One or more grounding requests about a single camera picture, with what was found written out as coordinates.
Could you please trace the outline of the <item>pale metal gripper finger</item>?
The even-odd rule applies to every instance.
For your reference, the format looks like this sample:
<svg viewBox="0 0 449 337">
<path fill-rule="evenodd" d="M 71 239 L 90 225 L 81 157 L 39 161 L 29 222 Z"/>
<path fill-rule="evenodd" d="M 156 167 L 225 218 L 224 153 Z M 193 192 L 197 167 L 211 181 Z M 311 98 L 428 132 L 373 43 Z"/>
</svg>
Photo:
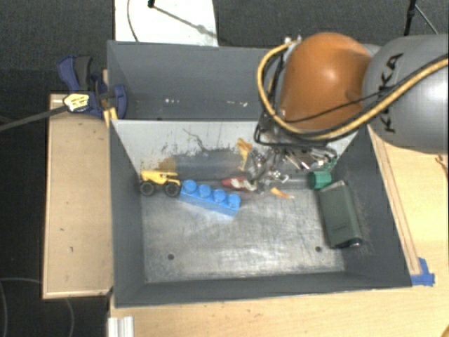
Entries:
<svg viewBox="0 0 449 337">
<path fill-rule="evenodd" d="M 257 150 L 249 152 L 249 175 L 263 176 L 267 173 L 267 160 L 265 156 Z"/>
<path fill-rule="evenodd" d="M 283 173 L 279 169 L 269 169 L 264 177 L 264 185 L 267 189 L 279 187 L 290 180 L 288 174 Z"/>
</svg>

